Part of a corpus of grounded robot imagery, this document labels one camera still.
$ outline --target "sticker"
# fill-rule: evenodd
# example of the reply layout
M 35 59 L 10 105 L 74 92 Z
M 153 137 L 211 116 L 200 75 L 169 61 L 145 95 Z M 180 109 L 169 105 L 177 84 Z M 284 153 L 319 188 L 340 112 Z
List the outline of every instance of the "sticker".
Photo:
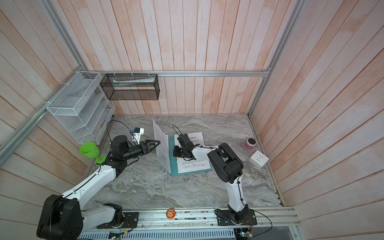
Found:
M 168 209 L 168 211 L 166 212 L 166 215 L 168 219 L 174 218 L 176 216 L 175 209 Z

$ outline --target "white power socket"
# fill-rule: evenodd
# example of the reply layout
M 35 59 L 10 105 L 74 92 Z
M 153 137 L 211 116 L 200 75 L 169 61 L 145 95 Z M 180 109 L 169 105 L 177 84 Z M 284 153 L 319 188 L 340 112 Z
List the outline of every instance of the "white power socket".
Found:
M 262 154 L 259 150 L 257 150 L 249 159 L 249 161 L 259 169 L 262 168 L 268 160 L 269 158 Z

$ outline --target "wooden wall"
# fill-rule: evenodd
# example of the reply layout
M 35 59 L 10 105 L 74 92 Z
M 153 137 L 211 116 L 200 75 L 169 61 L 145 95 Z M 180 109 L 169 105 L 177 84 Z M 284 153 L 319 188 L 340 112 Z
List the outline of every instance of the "wooden wall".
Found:
M 0 0 L 0 144 L 77 68 L 38 0 Z M 79 183 L 89 159 L 48 115 L 0 169 L 3 239 L 36 237 L 51 194 Z
M 52 0 L 95 71 L 263 70 L 297 0 Z M 247 113 L 259 77 L 159 78 L 157 101 L 118 114 Z
M 308 239 L 384 239 L 383 12 L 308 1 L 252 116 Z

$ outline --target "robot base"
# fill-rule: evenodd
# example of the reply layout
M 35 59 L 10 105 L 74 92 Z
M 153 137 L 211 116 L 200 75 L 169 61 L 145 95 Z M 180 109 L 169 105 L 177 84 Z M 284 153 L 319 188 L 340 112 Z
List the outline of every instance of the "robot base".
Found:
M 139 219 L 139 213 L 138 212 L 123 212 L 124 214 L 124 223 L 123 223 L 123 226 L 121 228 L 136 228 L 137 227 L 137 220 Z M 97 229 L 110 229 L 112 228 L 109 224 L 105 223 L 105 224 L 100 224 L 97 226 Z
M 233 213 L 231 213 L 230 210 L 222 210 L 222 212 L 220 212 L 220 217 L 217 217 L 217 224 L 219 226 L 257 225 L 255 212 L 252 209 L 247 209 L 246 214 L 238 221 L 238 223 L 232 220 L 234 216 L 231 215 L 233 215 Z

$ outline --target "white wire mesh basket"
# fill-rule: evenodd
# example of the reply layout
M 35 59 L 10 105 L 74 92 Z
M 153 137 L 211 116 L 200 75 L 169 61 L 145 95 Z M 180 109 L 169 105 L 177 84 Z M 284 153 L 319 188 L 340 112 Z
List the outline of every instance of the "white wire mesh basket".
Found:
M 115 111 L 104 92 L 93 95 L 100 81 L 100 73 L 78 72 L 47 107 L 79 144 L 100 144 Z

